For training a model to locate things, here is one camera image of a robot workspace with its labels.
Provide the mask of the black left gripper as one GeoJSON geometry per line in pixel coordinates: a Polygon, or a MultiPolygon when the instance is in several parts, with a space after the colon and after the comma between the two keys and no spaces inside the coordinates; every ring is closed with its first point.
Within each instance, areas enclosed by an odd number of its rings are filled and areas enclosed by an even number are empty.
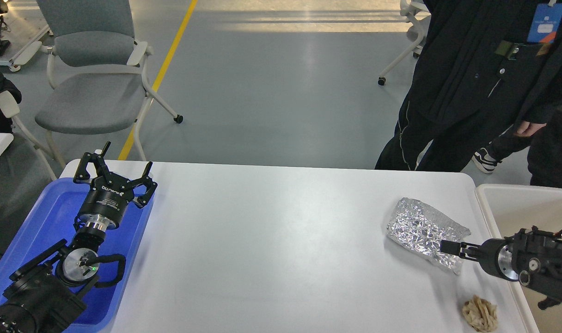
{"type": "Polygon", "coordinates": [[[146,164],[138,179],[130,180],[117,173],[110,173],[104,160],[110,144],[111,142],[106,142],[99,153],[84,153],[76,168],[73,182],[90,185],[76,216],[76,229],[118,229],[129,203],[133,202],[138,208],[144,208],[157,189],[157,183],[150,177],[152,161],[146,164]],[[94,179],[87,170],[88,164],[93,164],[96,169],[97,177],[94,179]],[[134,190],[139,187],[144,187],[145,192],[135,195],[134,190]]]}

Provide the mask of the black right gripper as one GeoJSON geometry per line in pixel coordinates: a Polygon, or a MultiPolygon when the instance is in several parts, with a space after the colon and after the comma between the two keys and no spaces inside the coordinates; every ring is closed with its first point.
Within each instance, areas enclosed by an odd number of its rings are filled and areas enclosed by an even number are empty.
{"type": "Polygon", "coordinates": [[[503,239],[486,240],[480,246],[467,242],[441,240],[440,252],[479,262],[487,274],[517,282],[519,274],[512,268],[513,244],[503,239]]]}

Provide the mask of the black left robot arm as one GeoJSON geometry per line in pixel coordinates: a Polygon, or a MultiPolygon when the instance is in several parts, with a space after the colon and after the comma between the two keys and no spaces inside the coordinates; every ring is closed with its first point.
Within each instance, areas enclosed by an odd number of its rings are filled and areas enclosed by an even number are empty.
{"type": "Polygon", "coordinates": [[[152,162],[138,179],[111,171],[108,148],[43,190],[0,260],[0,333],[88,332],[116,311],[157,183],[152,162]]]}

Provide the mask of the robot base on cart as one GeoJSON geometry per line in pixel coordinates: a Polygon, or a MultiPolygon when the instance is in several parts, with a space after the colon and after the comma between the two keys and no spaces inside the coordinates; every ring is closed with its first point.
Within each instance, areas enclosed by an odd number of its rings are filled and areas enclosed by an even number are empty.
{"type": "Polygon", "coordinates": [[[46,35],[52,32],[35,0],[0,0],[0,66],[19,71],[46,35]]]}

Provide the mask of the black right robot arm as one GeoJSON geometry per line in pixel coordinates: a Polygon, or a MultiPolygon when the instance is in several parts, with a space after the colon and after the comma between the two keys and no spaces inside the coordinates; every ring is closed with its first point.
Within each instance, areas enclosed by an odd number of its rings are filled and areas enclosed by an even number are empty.
{"type": "Polygon", "coordinates": [[[533,226],[481,245],[442,240],[440,252],[478,262],[491,276],[545,295],[541,310],[562,303],[562,229],[553,233],[533,226]]]}

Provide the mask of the bystander right hand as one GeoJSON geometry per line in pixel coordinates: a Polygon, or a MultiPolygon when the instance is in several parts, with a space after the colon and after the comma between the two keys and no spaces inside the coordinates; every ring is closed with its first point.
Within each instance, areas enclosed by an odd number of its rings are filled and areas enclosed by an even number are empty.
{"type": "Polygon", "coordinates": [[[531,137],[545,126],[547,123],[521,122],[514,134],[518,137],[531,137]]]}

